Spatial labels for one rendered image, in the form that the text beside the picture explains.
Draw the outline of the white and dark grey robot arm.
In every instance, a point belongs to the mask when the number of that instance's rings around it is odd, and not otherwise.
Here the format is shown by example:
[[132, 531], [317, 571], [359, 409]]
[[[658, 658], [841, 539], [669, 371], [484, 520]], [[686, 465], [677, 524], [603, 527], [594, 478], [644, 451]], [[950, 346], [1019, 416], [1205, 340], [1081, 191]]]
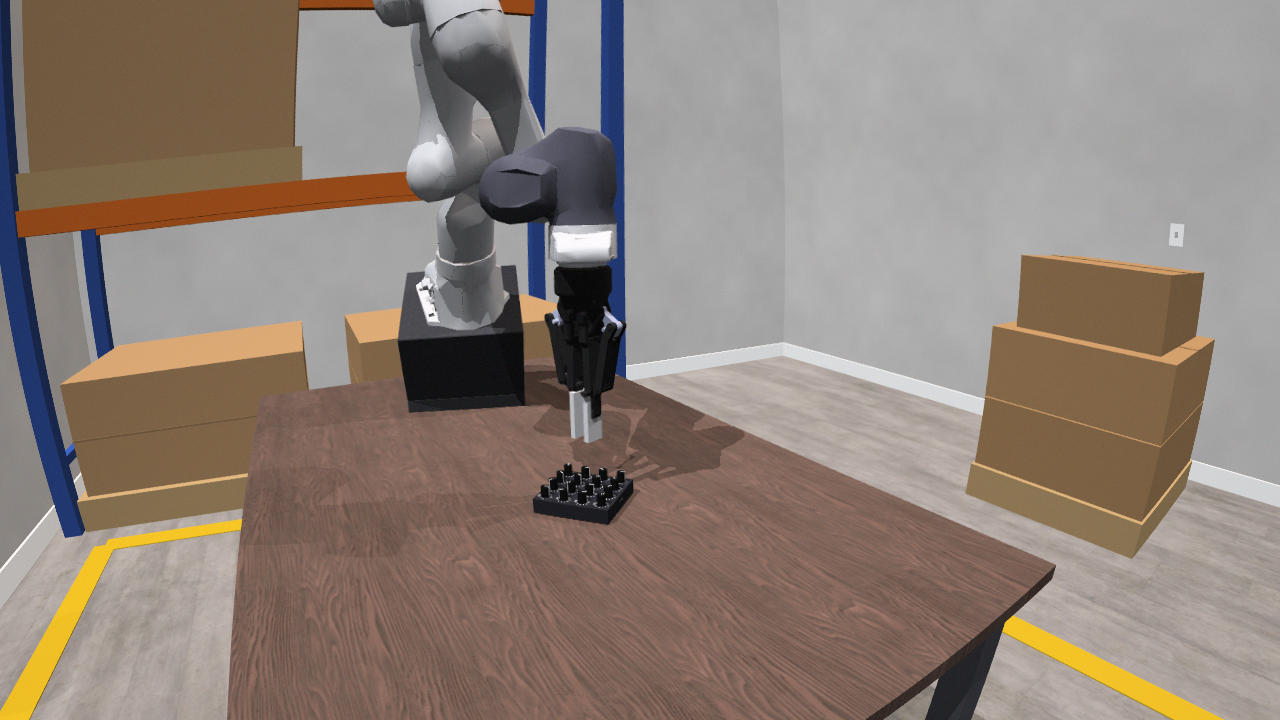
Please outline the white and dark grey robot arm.
[[[410, 26], [421, 110], [406, 179], [425, 202], [445, 199], [436, 211], [436, 263], [416, 284], [428, 325], [476, 331], [503, 313], [509, 293], [494, 220], [549, 222], [549, 260], [559, 266], [605, 266], [617, 258], [611, 138], [581, 127], [545, 138], [500, 0], [372, 3], [384, 24]], [[492, 118], [472, 122], [476, 101]]]

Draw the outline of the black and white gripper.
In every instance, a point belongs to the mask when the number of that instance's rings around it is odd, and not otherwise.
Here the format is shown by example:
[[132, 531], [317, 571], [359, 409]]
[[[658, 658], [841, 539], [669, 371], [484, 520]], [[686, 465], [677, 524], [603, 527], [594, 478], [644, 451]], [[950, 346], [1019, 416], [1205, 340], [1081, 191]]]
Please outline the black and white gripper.
[[608, 265], [556, 266], [554, 292], [561, 297], [556, 311], [544, 316], [558, 382], [570, 389], [571, 438], [584, 436], [586, 443], [602, 439], [602, 393], [613, 389], [626, 329], [626, 322], [611, 315], [611, 291]]

